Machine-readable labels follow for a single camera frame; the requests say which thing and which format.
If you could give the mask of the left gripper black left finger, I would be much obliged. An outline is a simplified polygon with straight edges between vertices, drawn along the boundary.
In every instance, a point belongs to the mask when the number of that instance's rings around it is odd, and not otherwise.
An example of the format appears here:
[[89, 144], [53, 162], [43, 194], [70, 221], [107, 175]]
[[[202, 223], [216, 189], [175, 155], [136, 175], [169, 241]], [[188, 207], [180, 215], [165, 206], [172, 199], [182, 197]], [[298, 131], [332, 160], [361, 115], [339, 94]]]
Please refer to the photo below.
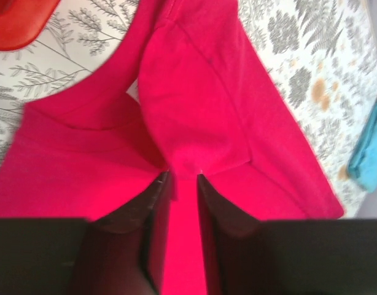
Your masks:
[[160, 294], [172, 199], [164, 172], [139, 195], [89, 224], [69, 294]]

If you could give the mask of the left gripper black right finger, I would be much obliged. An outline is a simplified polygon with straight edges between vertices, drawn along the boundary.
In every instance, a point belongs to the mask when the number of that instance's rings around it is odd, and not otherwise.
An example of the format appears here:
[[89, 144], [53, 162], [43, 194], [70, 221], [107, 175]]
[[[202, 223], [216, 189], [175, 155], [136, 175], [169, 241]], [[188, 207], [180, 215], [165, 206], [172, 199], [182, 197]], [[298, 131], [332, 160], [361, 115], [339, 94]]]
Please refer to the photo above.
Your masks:
[[196, 179], [208, 294], [284, 294], [274, 256], [258, 219]]

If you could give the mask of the magenta t shirt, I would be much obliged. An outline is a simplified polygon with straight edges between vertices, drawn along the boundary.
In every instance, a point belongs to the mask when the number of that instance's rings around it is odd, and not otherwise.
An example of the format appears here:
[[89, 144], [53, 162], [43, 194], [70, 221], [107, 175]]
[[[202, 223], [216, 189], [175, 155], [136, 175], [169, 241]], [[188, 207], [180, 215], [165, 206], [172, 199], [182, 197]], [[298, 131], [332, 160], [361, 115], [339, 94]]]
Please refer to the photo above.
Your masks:
[[211, 292], [197, 176], [257, 219], [344, 213], [236, 1], [140, 1], [94, 74], [27, 103], [0, 167], [0, 218], [96, 221], [164, 171], [176, 188], [152, 231], [160, 294]]

